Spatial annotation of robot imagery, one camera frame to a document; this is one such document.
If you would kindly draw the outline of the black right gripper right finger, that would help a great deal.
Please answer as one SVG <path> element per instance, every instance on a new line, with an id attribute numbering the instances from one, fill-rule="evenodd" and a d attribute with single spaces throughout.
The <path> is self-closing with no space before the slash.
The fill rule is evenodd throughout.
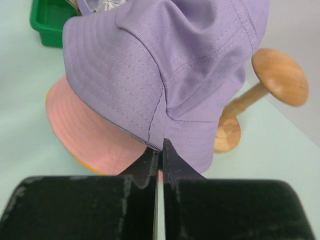
<path id="1" fill-rule="evenodd" d="M 168 240 L 313 240 L 293 188 L 281 180 L 208 179 L 169 139 L 161 153 Z"/>

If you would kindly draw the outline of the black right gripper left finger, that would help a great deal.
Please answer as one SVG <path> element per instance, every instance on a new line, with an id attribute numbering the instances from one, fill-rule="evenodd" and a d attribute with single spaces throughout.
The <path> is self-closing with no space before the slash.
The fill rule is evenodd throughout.
<path id="1" fill-rule="evenodd" d="M 157 239 L 159 153 L 150 148 L 117 176 L 32 176 L 13 191 L 3 240 Z"/>

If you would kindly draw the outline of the pink hat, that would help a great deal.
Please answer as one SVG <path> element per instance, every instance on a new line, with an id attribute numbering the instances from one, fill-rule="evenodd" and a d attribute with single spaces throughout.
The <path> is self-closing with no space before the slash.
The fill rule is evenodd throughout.
<path id="1" fill-rule="evenodd" d="M 143 78 L 69 82 L 63 76 L 52 87 L 46 109 L 52 131 L 87 166 L 118 175 L 147 149 L 162 150 L 160 84 Z"/>

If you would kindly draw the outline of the orange hat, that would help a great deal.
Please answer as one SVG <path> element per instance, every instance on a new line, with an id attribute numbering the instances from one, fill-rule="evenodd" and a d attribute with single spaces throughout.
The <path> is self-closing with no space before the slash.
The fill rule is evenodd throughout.
<path id="1" fill-rule="evenodd" d="M 49 91 L 47 92 L 46 94 L 46 97 L 45 97 L 45 108 L 46 108 L 46 112 L 47 112 L 47 107 L 49 106 L 48 104 L 48 99 L 50 98 L 50 94 L 51 94 L 51 90 L 53 89 L 53 87 L 51 87 L 49 89 Z M 83 167 L 85 167 L 86 169 L 90 170 L 91 172 L 95 173 L 95 174 L 98 174 L 98 175 L 102 175 L 102 176 L 106 176 L 104 173 L 102 172 L 99 172 L 91 167 L 89 167 L 88 165 L 86 165 L 84 162 L 82 162 L 81 160 L 79 160 L 77 157 L 75 157 L 66 147 L 65 145 L 62 143 L 63 147 L 66 149 L 66 151 L 69 153 L 70 156 L 72 156 L 78 163 L 80 163 Z"/>

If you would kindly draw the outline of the lavender purple hat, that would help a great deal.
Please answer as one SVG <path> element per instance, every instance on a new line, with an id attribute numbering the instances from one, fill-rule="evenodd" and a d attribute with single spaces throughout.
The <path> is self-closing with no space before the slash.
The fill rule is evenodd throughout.
<path id="1" fill-rule="evenodd" d="M 63 27 L 67 112 L 80 126 L 116 126 L 203 173 L 218 121 L 242 87 L 266 31 L 267 0 L 130 0 Z"/>

